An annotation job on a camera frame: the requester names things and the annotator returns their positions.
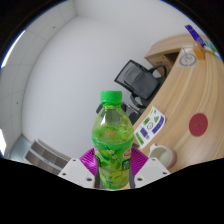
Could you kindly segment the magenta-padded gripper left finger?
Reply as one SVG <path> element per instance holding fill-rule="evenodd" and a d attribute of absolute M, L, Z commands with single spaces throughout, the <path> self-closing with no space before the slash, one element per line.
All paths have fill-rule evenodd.
<path fill-rule="evenodd" d="M 84 188 L 98 187 L 99 173 L 94 149 L 88 150 L 80 158 L 72 158 L 58 176 Z"/>

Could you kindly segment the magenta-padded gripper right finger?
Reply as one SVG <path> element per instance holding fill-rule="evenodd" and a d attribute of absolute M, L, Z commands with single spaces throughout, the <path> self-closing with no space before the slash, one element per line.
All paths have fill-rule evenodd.
<path fill-rule="evenodd" d="M 170 172 L 157 158 L 148 158 L 138 149 L 131 148 L 130 188 L 144 187 L 166 177 Z"/>

